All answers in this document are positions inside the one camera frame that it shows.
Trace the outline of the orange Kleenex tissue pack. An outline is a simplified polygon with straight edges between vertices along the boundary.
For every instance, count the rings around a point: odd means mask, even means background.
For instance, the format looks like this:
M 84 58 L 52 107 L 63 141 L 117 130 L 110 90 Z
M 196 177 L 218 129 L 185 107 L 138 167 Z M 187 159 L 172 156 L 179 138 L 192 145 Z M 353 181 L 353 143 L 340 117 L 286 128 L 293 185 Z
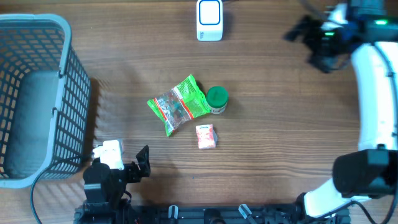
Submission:
M 211 149 L 216 147 L 218 137 L 212 124 L 196 126 L 195 131 L 198 138 L 199 149 Z

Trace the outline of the grey plastic shopping basket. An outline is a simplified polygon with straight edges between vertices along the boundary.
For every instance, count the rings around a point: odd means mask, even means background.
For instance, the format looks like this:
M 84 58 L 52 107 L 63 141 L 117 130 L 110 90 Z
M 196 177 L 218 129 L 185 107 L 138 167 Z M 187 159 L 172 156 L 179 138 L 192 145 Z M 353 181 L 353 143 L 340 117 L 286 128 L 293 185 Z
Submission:
M 64 18 L 1 16 L 2 188 L 78 172 L 90 96 L 90 78 Z

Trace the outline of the green lid jar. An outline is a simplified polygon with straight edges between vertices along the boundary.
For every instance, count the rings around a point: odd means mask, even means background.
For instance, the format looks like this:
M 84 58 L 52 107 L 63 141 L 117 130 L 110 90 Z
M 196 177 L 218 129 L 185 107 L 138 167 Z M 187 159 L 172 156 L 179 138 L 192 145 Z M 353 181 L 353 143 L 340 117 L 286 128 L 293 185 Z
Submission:
M 222 113 L 228 104 L 228 92 L 222 86 L 211 87 L 206 94 L 206 102 L 208 103 L 211 113 Z

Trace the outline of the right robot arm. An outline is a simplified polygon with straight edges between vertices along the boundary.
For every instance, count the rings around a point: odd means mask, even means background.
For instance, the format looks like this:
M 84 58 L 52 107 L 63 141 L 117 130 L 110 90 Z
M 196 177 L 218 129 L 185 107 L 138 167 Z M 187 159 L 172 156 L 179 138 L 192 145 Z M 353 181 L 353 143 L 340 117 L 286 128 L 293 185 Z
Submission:
M 301 219 L 324 220 L 351 205 L 390 195 L 397 206 L 397 18 L 384 1 L 346 1 L 321 12 L 308 10 L 285 38 L 302 37 L 310 64 L 324 73 L 341 70 L 346 54 L 358 87 L 358 150 L 338 157 L 331 178 L 299 199 Z

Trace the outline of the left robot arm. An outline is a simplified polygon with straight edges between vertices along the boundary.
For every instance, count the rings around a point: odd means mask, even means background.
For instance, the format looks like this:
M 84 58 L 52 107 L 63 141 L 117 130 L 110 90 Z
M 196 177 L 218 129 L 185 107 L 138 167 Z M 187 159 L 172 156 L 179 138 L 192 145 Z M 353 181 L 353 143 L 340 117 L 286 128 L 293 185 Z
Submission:
M 132 208 L 127 184 L 139 183 L 149 177 L 149 147 L 144 146 L 136 154 L 137 162 L 125 164 L 124 168 L 112 169 L 95 159 L 83 173 L 86 200 L 75 209 L 74 223 L 139 223 L 139 214 Z

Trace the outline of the white barcode scanner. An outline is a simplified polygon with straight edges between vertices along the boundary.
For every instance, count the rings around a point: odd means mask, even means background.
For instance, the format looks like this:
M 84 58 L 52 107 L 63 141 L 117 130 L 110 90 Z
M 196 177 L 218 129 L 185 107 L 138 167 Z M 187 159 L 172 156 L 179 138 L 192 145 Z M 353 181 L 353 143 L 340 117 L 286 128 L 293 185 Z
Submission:
M 223 2 L 198 0 L 196 3 L 197 40 L 216 42 L 223 37 Z

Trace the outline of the green Haribo candy bag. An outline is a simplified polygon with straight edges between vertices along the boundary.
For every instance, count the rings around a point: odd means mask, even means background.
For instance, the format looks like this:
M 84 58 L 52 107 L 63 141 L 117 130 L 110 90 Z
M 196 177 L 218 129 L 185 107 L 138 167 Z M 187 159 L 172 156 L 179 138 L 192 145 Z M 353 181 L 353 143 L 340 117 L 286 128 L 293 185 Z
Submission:
M 193 75 L 162 95 L 148 100 L 147 105 L 163 122 L 166 136 L 187 121 L 210 113 L 205 94 Z

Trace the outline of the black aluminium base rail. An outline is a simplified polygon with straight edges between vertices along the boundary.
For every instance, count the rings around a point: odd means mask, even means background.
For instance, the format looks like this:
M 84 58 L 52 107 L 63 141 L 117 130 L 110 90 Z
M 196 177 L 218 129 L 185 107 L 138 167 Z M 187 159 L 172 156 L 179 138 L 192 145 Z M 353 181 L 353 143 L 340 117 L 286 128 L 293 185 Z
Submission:
M 211 224 L 211 223 L 350 223 L 346 208 L 322 218 L 310 218 L 300 214 L 292 204 L 238 207 L 150 207 L 127 205 L 118 210 L 79 207 L 75 210 L 74 223 L 157 223 L 157 224 Z

